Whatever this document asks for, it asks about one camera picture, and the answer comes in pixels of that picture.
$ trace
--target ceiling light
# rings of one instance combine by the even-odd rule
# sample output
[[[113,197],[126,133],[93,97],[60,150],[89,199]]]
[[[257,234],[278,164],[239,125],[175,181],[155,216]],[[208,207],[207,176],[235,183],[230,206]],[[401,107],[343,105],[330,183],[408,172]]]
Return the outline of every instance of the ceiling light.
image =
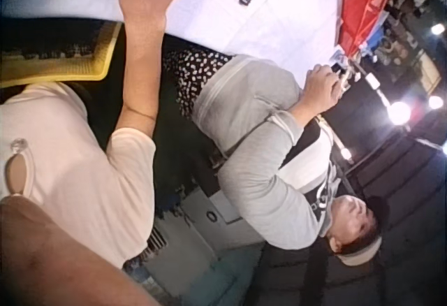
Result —
[[[445,32],[445,30],[446,30],[445,26],[441,23],[436,24],[432,27],[432,33],[437,36]]]
[[[428,105],[431,109],[440,109],[444,106],[444,100],[437,95],[433,95],[428,99]]]
[[[405,102],[395,102],[388,108],[388,116],[396,126],[403,126],[411,118],[411,108]]]
[[[345,147],[341,149],[340,152],[342,153],[343,158],[345,158],[347,161],[352,159],[352,153]]]

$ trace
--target table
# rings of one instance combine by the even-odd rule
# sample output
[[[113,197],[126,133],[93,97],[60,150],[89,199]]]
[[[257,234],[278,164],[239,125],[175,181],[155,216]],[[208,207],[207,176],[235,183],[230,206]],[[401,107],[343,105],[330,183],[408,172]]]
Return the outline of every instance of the table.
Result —
[[[338,38],[342,0],[175,0],[167,32],[226,54],[270,59],[303,86]],[[118,0],[3,0],[6,17],[91,17],[122,21]]]

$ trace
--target wrist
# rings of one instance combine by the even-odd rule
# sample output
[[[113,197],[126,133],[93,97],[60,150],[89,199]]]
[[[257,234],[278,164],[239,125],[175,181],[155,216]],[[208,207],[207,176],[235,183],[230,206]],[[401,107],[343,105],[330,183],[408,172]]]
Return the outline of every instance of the wrist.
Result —
[[[166,30],[165,15],[150,15],[150,17],[125,17],[126,37],[128,41],[144,41],[154,34],[163,35]]]
[[[294,105],[289,112],[295,118],[296,122],[305,127],[312,119],[318,115],[318,112],[305,101],[300,101]]]

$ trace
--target yellow mat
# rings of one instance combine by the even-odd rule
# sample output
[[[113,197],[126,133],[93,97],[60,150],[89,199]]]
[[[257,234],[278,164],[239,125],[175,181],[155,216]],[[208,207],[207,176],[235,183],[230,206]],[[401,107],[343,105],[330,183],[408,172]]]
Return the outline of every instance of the yellow mat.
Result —
[[[0,88],[47,81],[97,81],[107,75],[122,24],[105,22],[90,58],[11,59],[1,57]]]

